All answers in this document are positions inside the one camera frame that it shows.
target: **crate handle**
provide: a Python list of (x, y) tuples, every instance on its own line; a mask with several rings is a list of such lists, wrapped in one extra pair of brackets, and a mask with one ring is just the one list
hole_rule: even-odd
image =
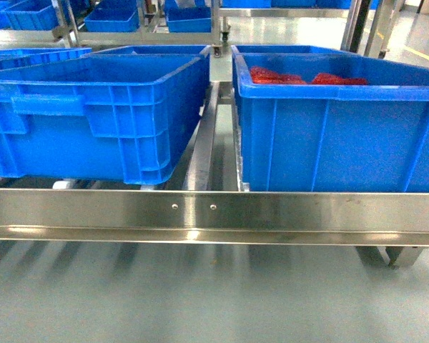
[(21, 95), (11, 98), (14, 113), (39, 116), (84, 116), (82, 95)]

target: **metal shelf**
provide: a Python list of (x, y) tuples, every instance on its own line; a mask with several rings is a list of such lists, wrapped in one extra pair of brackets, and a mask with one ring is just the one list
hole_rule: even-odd
[(347, 9), (220, 9), (220, 16), (246, 18), (348, 18)]

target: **metal rail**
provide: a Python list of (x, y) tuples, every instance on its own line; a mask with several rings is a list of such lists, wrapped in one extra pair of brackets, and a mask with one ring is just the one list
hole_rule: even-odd
[(0, 189), (0, 239), (429, 247), (429, 194)]
[(199, 129), (197, 130), (194, 152), (192, 153), (191, 162), (187, 169), (183, 190), (209, 190), (219, 97), (220, 83), (212, 82), (202, 119), (199, 123)]

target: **stainless steel frame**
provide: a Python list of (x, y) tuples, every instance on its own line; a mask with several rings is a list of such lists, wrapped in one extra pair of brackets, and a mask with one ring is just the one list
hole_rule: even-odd
[[(65, 18), (61, 5), (65, 1), (69, 5), (69, 18)], [(345, 35), (342, 43), (343, 49), (354, 51), (355, 42), (360, 40), (353, 30), (365, 23), (368, 11), (359, 12), (362, 0), (352, 0), (349, 11), (342, 9), (221, 9), (220, 0), (212, 0), (212, 32), (206, 34), (168, 34), (156, 32), (162, 16), (162, 6), (159, 2), (157, 12), (145, 22), (144, 9), (139, 10), (140, 29), (133, 33), (97, 33), (86, 32), (83, 20), (75, 19), (69, 0), (52, 0), (59, 20), (59, 27), (52, 31), (13, 31), (0, 30), (1, 46), (122, 46), (127, 44), (211, 44), (215, 47), (215, 55), (220, 55), (222, 40), (227, 40), (229, 25), (227, 17), (284, 17), (284, 18), (348, 18)], [(387, 6), (380, 6), (375, 21), (383, 22), (383, 18), (390, 14)], [(385, 36), (389, 37), (392, 25), (386, 29)], [(374, 37), (370, 37), (368, 46), (376, 44)]]
[[(0, 188), (0, 239), (429, 247), (429, 194), (206, 192), (225, 87), (213, 83), (207, 97), (184, 183), (190, 192), (80, 189), (77, 180)], [(237, 170), (241, 191), (240, 159)], [(403, 249), (388, 249), (400, 261)]]

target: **gray floor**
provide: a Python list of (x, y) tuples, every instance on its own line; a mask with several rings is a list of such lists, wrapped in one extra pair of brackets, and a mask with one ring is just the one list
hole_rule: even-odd
[[(233, 19), (235, 43), (339, 47), (341, 19)], [(388, 59), (429, 66), (429, 17), (403, 13)], [(230, 78), (228, 54), (212, 78)], [(220, 109), (216, 189), (235, 186)], [(429, 249), (0, 242), (0, 342), (429, 342)]]

